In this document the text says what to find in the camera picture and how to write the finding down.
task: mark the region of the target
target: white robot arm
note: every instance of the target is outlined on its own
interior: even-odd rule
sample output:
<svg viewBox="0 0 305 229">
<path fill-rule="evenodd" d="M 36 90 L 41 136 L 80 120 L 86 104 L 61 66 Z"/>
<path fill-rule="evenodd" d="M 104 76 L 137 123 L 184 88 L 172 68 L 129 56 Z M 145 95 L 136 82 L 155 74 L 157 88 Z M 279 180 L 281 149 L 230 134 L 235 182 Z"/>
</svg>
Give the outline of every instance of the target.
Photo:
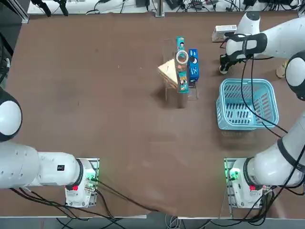
<svg viewBox="0 0 305 229">
<path fill-rule="evenodd" d="M 259 54 L 290 58 L 286 67 L 286 81 L 300 100 L 305 100 L 305 17 L 293 19 L 259 32 L 257 12 L 246 13 L 236 34 L 229 37 L 226 54 L 220 57 L 220 72 L 244 59 Z M 251 208 L 262 194 L 262 186 L 280 186 L 287 178 L 305 145 L 305 112 L 289 132 L 274 145 L 252 158 L 236 160 L 231 169 L 237 206 Z M 303 181 L 305 155 L 301 158 L 288 185 Z"/>
<path fill-rule="evenodd" d="M 97 170 L 88 159 L 62 152 L 37 152 L 12 139 L 20 130 L 19 103 L 0 88 L 0 188 L 65 186 L 66 204 L 89 207 L 97 186 Z"/>
</svg>

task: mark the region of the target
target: brown table surface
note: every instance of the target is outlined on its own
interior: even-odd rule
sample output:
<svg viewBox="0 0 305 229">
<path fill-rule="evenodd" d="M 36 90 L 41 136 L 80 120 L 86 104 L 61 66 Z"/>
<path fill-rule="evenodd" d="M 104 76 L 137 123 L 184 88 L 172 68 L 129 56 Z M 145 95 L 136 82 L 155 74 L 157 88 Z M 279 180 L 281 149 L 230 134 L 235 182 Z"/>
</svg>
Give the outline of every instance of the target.
<svg viewBox="0 0 305 229">
<path fill-rule="evenodd" d="M 31 18 L 22 26 L 7 90 L 21 104 L 23 124 L 14 141 L 39 151 L 99 157 L 101 180 L 136 201 L 177 216 L 219 217 L 225 190 L 224 157 L 253 156 L 273 144 L 267 130 L 222 132 L 215 101 L 227 77 L 241 77 L 242 64 L 218 73 L 215 25 L 238 24 L 243 13 L 106 14 Z M 297 17 L 295 12 L 261 13 L 261 30 Z M 197 48 L 199 99 L 185 109 L 164 103 L 164 39 L 182 35 Z M 275 90 L 279 125 L 290 128 L 304 104 L 278 79 L 283 60 L 256 61 L 254 77 Z M 250 66 L 245 76 L 250 77 Z M 36 188 L 64 202 L 63 187 Z M 105 192 L 118 216 L 148 213 Z M 58 216 L 57 209 L 1 190 L 2 216 Z M 90 210 L 104 213 L 102 202 Z M 222 217 L 229 217 L 227 198 Z M 304 219 L 305 199 L 290 193 L 275 202 L 269 217 Z"/>
</svg>

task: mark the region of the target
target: tape roll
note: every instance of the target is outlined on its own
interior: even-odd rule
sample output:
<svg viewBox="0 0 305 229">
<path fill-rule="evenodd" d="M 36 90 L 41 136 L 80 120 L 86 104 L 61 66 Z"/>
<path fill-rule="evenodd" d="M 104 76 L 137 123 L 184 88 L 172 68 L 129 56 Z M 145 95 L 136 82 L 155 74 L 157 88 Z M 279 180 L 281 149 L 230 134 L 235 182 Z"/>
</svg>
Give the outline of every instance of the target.
<svg viewBox="0 0 305 229">
<path fill-rule="evenodd" d="M 182 61 L 180 61 L 179 60 L 179 56 L 180 56 L 180 54 L 183 54 L 183 55 L 185 55 L 185 60 L 182 62 Z M 179 63 L 179 64 L 186 64 L 188 61 L 189 61 L 189 54 L 185 51 L 185 50 L 179 50 L 178 52 L 177 52 L 177 54 L 176 54 L 176 61 Z"/>
</svg>

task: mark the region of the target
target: white box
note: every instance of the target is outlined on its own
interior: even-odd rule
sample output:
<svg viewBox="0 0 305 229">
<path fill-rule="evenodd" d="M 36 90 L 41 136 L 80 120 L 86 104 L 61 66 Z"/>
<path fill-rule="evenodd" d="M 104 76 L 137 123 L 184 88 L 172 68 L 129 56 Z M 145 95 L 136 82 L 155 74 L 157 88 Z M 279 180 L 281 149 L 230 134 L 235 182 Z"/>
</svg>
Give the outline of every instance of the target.
<svg viewBox="0 0 305 229">
<path fill-rule="evenodd" d="M 216 25 L 212 34 L 212 42 L 223 42 L 226 32 L 235 33 L 236 30 L 236 25 Z"/>
</svg>

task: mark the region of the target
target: bread slice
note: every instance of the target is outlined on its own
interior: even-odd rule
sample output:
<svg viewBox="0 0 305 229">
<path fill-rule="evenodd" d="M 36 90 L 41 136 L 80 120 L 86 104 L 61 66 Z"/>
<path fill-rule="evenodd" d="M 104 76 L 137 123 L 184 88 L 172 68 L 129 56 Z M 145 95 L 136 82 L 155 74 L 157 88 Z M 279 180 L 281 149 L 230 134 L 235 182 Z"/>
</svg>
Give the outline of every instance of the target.
<svg viewBox="0 0 305 229">
<path fill-rule="evenodd" d="M 166 80 L 171 87 L 178 87 L 177 73 L 175 68 L 175 60 L 171 59 L 170 61 L 162 64 L 158 67 L 160 75 Z"/>
</svg>

